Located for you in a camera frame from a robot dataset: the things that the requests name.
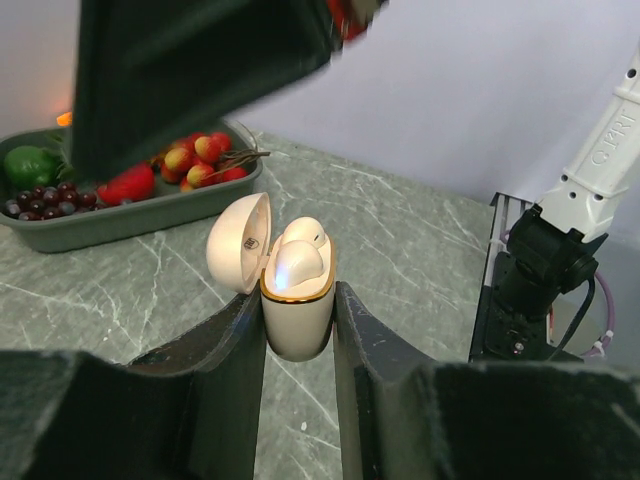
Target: green tray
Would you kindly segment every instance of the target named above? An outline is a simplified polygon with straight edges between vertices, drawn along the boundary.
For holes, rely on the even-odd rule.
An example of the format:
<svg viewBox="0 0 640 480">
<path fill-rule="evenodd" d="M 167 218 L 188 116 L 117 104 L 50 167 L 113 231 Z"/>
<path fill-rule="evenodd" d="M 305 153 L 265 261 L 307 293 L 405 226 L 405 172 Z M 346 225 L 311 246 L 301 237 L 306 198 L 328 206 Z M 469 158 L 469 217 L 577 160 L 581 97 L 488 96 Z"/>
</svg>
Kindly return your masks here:
<svg viewBox="0 0 640 480">
<path fill-rule="evenodd" d="M 0 159 L 20 145 L 55 147 L 47 134 L 58 129 L 36 130 L 8 137 L 0 142 Z M 229 123 L 220 122 L 210 131 L 231 136 L 236 150 L 254 148 L 249 134 Z M 246 166 L 249 175 L 228 183 L 191 192 L 180 192 L 177 185 L 166 184 L 157 174 L 154 197 L 128 205 L 44 221 L 14 220 L 0 214 L 0 224 L 11 228 L 28 247 L 43 253 L 59 253 L 122 240 L 144 233 L 193 222 L 221 213 L 237 199 L 253 192 L 253 184 L 262 173 L 258 159 Z M 0 200 L 15 195 L 0 169 Z"/>
</svg>

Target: marble countertop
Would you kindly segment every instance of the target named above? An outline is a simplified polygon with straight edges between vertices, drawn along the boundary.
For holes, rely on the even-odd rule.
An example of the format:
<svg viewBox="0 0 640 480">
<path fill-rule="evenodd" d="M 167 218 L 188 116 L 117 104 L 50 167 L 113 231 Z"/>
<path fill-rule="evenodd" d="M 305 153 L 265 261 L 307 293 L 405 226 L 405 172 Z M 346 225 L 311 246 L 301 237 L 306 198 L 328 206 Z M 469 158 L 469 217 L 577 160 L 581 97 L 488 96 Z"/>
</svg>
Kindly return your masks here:
<svg viewBox="0 0 640 480">
<path fill-rule="evenodd" d="M 258 133 L 273 235 L 318 218 L 338 245 L 338 279 L 427 355 L 464 361 L 492 209 Z M 42 255 L 0 226 L 2 349 L 82 349 L 127 362 L 206 319 L 234 293 L 212 280 L 204 247 L 215 219 L 108 245 Z M 292 364 L 270 351 L 257 479 L 341 479 L 331 342 Z"/>
</svg>

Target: white earbud case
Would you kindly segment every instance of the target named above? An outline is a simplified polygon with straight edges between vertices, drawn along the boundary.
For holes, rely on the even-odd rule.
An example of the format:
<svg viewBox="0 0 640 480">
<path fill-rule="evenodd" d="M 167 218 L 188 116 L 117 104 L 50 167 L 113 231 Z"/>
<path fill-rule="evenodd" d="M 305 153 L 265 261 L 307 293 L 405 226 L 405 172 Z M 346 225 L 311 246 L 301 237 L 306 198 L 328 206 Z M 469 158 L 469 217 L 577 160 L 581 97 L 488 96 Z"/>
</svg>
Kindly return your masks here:
<svg viewBox="0 0 640 480">
<path fill-rule="evenodd" d="M 237 293 L 251 293 L 259 281 L 271 349 L 291 362 L 311 360 L 324 350 L 331 333 L 335 245 L 326 235 L 326 241 L 317 248 L 321 261 L 313 252 L 311 268 L 318 273 L 321 265 L 321 275 L 283 288 L 276 265 L 282 235 L 269 253 L 270 239 L 269 196 L 256 193 L 235 201 L 222 212 L 209 233 L 206 252 L 209 271 L 217 282 Z"/>
</svg>

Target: grape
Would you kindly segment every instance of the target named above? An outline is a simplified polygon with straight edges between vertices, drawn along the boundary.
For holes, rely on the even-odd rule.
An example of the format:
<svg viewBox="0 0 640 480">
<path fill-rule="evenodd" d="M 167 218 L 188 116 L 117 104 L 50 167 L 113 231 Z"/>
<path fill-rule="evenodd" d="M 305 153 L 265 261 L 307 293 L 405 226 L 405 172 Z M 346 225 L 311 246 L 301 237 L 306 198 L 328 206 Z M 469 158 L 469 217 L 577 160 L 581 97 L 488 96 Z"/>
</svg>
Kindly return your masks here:
<svg viewBox="0 0 640 480">
<path fill-rule="evenodd" d="M 46 208 L 47 206 L 44 204 L 44 202 L 39 199 L 31 200 L 31 203 L 29 204 L 29 210 L 31 210 L 38 216 L 42 215 L 42 212 L 44 212 Z"/>
<path fill-rule="evenodd" d="M 20 192 L 18 195 L 16 195 L 16 200 L 18 201 L 18 205 L 20 205 L 23 209 L 27 209 L 29 208 L 29 204 L 31 203 L 31 200 L 33 200 L 33 193 L 31 193 L 28 190 L 25 190 L 24 192 Z"/>
<path fill-rule="evenodd" d="M 22 210 L 20 209 L 20 205 L 15 200 L 7 200 L 4 203 L 4 208 L 2 209 L 2 213 L 4 213 L 7 217 L 18 218 Z"/>
<path fill-rule="evenodd" d="M 60 203 L 60 194 L 57 190 L 46 190 L 42 195 L 42 200 L 47 205 L 55 207 Z"/>
<path fill-rule="evenodd" d="M 62 192 L 67 192 L 67 191 L 74 191 L 76 190 L 76 186 L 71 183 L 71 182 L 62 182 L 60 185 L 58 185 L 58 192 L 62 193 Z"/>
<path fill-rule="evenodd" d="M 58 217 L 61 217 L 61 216 L 62 216 L 62 212 L 60 211 L 59 208 L 49 207 L 42 214 L 42 219 L 43 220 L 49 220 L 51 218 L 58 218 Z"/>
<path fill-rule="evenodd" d="M 27 221 L 40 220 L 40 215 L 33 212 L 22 212 L 18 217 L 18 220 L 27 220 Z"/>
<path fill-rule="evenodd" d="M 75 190 L 65 190 L 62 192 L 61 201 L 69 202 L 74 205 L 78 204 L 78 192 Z"/>
<path fill-rule="evenodd" d="M 96 197 L 96 194 L 93 192 L 84 192 L 80 194 L 79 203 L 83 207 L 93 207 L 97 201 L 98 197 Z"/>
<path fill-rule="evenodd" d="M 44 195 L 44 192 L 45 192 L 45 188 L 43 186 L 41 186 L 41 185 L 38 185 L 37 187 L 34 187 L 34 189 L 32 191 L 33 196 L 35 198 L 42 198 L 42 195 Z"/>
<path fill-rule="evenodd" d="M 76 211 L 76 206 L 71 202 L 60 202 L 58 204 L 58 208 L 62 212 L 63 215 L 71 215 Z"/>
</svg>

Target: white backdrop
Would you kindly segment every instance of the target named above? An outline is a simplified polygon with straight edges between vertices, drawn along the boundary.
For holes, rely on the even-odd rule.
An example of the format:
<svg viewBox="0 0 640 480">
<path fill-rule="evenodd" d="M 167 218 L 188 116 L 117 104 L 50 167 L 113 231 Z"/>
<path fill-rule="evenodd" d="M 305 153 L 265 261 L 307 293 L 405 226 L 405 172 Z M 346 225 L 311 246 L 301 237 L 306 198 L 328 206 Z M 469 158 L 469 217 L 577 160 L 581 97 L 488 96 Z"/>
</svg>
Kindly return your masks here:
<svg viewBox="0 0 640 480">
<path fill-rule="evenodd" d="M 0 135 L 70 101 L 76 0 L 4 0 Z M 246 108 L 247 124 L 489 201 L 550 187 L 640 38 L 637 0 L 390 0 L 331 68 Z M 640 181 L 617 233 L 640 238 Z"/>
</svg>

